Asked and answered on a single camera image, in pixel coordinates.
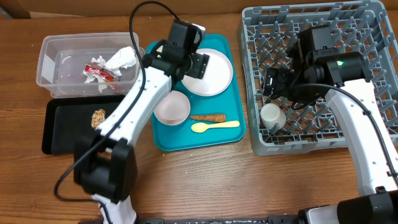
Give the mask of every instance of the spoon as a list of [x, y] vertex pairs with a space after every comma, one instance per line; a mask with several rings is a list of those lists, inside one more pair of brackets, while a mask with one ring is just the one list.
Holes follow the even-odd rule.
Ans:
[[196, 133], [204, 133], [209, 128], [236, 128], [239, 127], [239, 121], [227, 121], [216, 124], [196, 123], [192, 125], [192, 131]]

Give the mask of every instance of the cup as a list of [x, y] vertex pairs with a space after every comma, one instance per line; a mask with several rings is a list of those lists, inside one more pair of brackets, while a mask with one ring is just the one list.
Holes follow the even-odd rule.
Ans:
[[268, 130], [271, 130], [275, 124], [277, 124], [277, 129], [280, 129], [286, 123], [285, 113], [273, 103], [268, 103], [261, 108], [260, 117]]

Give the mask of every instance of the transparent bin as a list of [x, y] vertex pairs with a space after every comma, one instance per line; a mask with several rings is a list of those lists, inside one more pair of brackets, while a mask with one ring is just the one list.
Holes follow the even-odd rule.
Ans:
[[126, 94], [136, 81], [138, 63], [128, 69], [120, 68], [122, 76], [119, 81], [106, 83], [108, 87], [102, 93], [98, 89], [101, 83], [96, 80], [84, 83], [86, 75], [83, 70], [92, 58], [102, 56], [108, 61], [119, 49], [127, 46], [132, 46], [128, 32], [48, 36], [40, 50], [36, 83], [50, 90], [54, 98]]

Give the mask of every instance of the dish rack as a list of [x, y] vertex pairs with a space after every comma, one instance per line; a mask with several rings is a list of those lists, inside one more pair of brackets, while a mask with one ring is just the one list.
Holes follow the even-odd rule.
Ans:
[[261, 83], [269, 67], [290, 67], [286, 50], [297, 33], [311, 26], [329, 25], [340, 53], [361, 52], [369, 62], [377, 105], [398, 146], [397, 42], [379, 1], [352, 1], [288, 6], [249, 7], [239, 26], [240, 53], [248, 96], [248, 120], [253, 152], [260, 156], [304, 153], [316, 149], [346, 147], [337, 119], [324, 99], [302, 110], [278, 98], [271, 103], [286, 114], [283, 128], [266, 129], [259, 116], [267, 97]]

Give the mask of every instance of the blue tray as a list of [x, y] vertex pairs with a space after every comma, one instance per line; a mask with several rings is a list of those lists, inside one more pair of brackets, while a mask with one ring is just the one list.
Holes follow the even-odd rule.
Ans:
[[[154, 47], [155, 43], [148, 46], [147, 52]], [[199, 49], [215, 49], [225, 54], [232, 66], [232, 55], [228, 41], [219, 34], [208, 34], [205, 36]], [[182, 124], [176, 126], [167, 126], [162, 124], [155, 115], [152, 115], [152, 128], [154, 130], [154, 139], [157, 147], [163, 151], [177, 151], [181, 149], [192, 149], [203, 146], [213, 146], [241, 140], [246, 132], [244, 122], [241, 97], [239, 94], [236, 75], [229, 87], [216, 96], [198, 96], [191, 93], [178, 82], [174, 88], [188, 97], [191, 103], [192, 115], [197, 114], [215, 114], [223, 113], [227, 121], [238, 120], [241, 125], [238, 128], [209, 129], [204, 133], [194, 133], [191, 126], [200, 121], [191, 119], [185, 120]]]

